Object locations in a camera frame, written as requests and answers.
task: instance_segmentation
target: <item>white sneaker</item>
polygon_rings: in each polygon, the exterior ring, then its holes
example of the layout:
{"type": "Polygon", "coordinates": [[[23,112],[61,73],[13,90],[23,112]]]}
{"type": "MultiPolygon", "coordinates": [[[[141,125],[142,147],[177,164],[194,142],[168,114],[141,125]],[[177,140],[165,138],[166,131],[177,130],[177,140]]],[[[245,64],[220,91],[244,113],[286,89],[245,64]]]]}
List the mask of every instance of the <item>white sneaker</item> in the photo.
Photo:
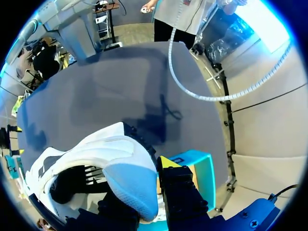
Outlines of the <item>white sneaker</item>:
{"type": "Polygon", "coordinates": [[[76,217],[76,211],[51,198],[50,188],[58,174],[66,169],[100,167],[116,197],[135,209],[143,220],[152,221],[158,213],[156,168],[147,150],[126,134],[125,126],[119,122],[103,128],[67,152],[47,148],[26,172],[31,193],[56,216],[76,217]]]}

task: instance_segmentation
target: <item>black pants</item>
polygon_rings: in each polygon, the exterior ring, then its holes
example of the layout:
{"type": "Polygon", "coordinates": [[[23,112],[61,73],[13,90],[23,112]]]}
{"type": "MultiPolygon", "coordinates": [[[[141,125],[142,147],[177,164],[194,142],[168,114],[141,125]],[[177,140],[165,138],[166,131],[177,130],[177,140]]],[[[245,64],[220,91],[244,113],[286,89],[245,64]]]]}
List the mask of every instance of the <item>black pants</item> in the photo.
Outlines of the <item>black pants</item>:
{"type": "MultiPolygon", "coordinates": [[[[154,20],[154,41],[155,42],[163,42],[168,41],[171,37],[173,27],[169,26],[168,24],[154,20]]],[[[188,49],[193,47],[194,40],[196,35],[192,35],[185,31],[177,30],[175,32],[174,41],[179,42],[182,41],[185,43],[188,49]]]]}

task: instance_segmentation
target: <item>white shirt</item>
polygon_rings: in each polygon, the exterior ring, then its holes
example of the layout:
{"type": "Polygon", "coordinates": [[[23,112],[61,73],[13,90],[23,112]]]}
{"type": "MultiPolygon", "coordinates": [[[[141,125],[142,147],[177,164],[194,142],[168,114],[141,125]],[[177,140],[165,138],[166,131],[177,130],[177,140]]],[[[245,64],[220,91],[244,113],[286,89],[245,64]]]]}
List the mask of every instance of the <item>white shirt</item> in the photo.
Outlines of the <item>white shirt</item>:
{"type": "MultiPolygon", "coordinates": [[[[217,0],[219,7],[229,4],[232,0],[217,0]]],[[[182,5],[182,13],[177,22],[176,28],[181,31],[196,35],[205,15],[205,10],[212,5],[209,0],[191,0],[189,5],[182,5]]],[[[180,0],[161,0],[156,9],[154,18],[174,27],[178,13],[180,0]]]]}

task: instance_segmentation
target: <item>black cable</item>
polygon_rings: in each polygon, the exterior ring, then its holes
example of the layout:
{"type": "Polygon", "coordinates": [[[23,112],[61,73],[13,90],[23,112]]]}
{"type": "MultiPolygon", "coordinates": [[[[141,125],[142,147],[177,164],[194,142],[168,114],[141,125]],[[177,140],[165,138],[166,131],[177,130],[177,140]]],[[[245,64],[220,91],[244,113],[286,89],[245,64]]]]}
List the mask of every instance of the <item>black cable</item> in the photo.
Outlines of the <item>black cable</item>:
{"type": "Polygon", "coordinates": [[[15,95],[15,94],[11,93],[10,91],[8,91],[8,90],[4,89],[2,86],[0,86],[0,88],[2,88],[3,90],[5,90],[6,92],[8,92],[8,93],[12,94],[13,96],[18,97],[17,95],[15,95]]]}
{"type": "Polygon", "coordinates": [[[123,3],[121,2],[121,0],[119,0],[119,2],[121,3],[121,5],[123,6],[124,10],[125,10],[125,14],[123,16],[126,16],[127,15],[127,11],[126,11],[126,8],[125,6],[123,5],[123,3]]]}
{"type": "Polygon", "coordinates": [[[201,7],[201,5],[202,5],[202,2],[203,2],[203,0],[201,0],[200,5],[198,6],[196,12],[194,13],[194,15],[193,15],[193,17],[192,17],[191,23],[189,23],[189,26],[186,28],[185,32],[187,32],[188,28],[192,25],[193,19],[194,19],[194,17],[196,16],[198,10],[200,9],[200,7],[201,7]]]}
{"type": "Polygon", "coordinates": [[[298,184],[291,185],[291,186],[289,186],[289,187],[287,187],[287,188],[281,190],[281,191],[280,191],[279,193],[277,193],[276,195],[274,195],[273,198],[277,198],[277,197],[280,196],[282,193],[284,193],[284,192],[286,192],[286,191],[288,191],[288,190],[290,190],[290,189],[297,188],[297,187],[298,187],[298,184]]]}
{"type": "Polygon", "coordinates": [[[248,108],[251,108],[251,107],[254,107],[254,106],[258,106],[258,105],[260,105],[260,104],[263,104],[263,103],[272,101],[272,100],[277,99],[277,98],[279,98],[279,97],[282,97],[282,96],[284,96],[284,95],[286,95],[286,94],[289,94],[289,93],[291,93],[291,92],[293,92],[293,91],[295,91],[295,90],[297,90],[297,89],[302,88],[303,86],[305,86],[305,85],[307,85],[307,84],[308,84],[308,83],[304,83],[303,85],[299,86],[298,88],[295,88],[295,89],[293,89],[293,90],[291,90],[291,91],[288,91],[288,92],[286,92],[286,93],[284,93],[284,94],[278,95],[278,96],[276,96],[276,97],[274,97],[274,98],[271,98],[271,99],[269,99],[269,100],[265,100],[265,101],[263,101],[263,102],[253,104],[253,105],[251,105],[251,106],[248,106],[248,107],[244,107],[244,108],[235,110],[235,111],[232,112],[232,114],[235,113],[235,112],[239,112],[239,111],[242,111],[242,110],[245,110],[245,109],[248,109],[248,108]]]}

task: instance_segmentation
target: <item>white cable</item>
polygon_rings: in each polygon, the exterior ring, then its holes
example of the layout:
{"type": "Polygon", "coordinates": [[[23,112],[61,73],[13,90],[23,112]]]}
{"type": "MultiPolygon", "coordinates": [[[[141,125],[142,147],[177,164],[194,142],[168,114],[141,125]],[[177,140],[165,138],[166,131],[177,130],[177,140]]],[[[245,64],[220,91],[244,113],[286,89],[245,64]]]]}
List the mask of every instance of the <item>white cable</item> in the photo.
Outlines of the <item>white cable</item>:
{"type": "Polygon", "coordinates": [[[89,2],[86,2],[85,0],[84,1],[82,1],[84,4],[86,4],[86,5],[90,5],[90,6],[97,6],[97,5],[99,5],[100,4],[100,2],[101,1],[99,1],[98,3],[96,3],[96,4],[93,4],[93,3],[89,3],[89,2]]]}
{"type": "Polygon", "coordinates": [[[239,97],[242,97],[244,95],[247,95],[253,91],[255,91],[257,88],[259,88],[262,84],[264,84],[266,81],[268,81],[276,72],[277,70],[280,68],[280,66],[283,64],[286,56],[288,55],[288,53],[291,50],[291,44],[289,44],[289,46],[287,47],[287,49],[285,50],[284,54],[281,56],[281,58],[279,59],[279,61],[277,62],[277,64],[271,69],[270,72],[267,73],[267,75],[265,75],[259,82],[251,85],[249,88],[239,92],[239,93],[235,93],[232,95],[227,95],[227,96],[222,96],[222,97],[208,97],[208,96],[202,96],[202,95],[198,95],[195,94],[191,91],[189,91],[188,89],[186,89],[177,79],[174,70],[173,70],[173,66],[172,66],[172,45],[173,45],[173,40],[174,40],[174,36],[175,36],[175,32],[176,32],[176,25],[178,23],[178,20],[180,18],[180,15],[182,13],[182,4],[183,4],[183,0],[180,0],[180,5],[179,5],[179,13],[176,19],[176,22],[174,24],[172,33],[171,33],[171,38],[170,38],[170,43],[169,43],[169,50],[168,50],[168,61],[169,61],[169,68],[170,68],[170,72],[171,75],[174,79],[174,81],[176,82],[176,84],[179,86],[179,88],[181,88],[186,94],[198,99],[198,100],[203,100],[203,101],[227,101],[227,100],[234,100],[237,99],[239,97]]]}

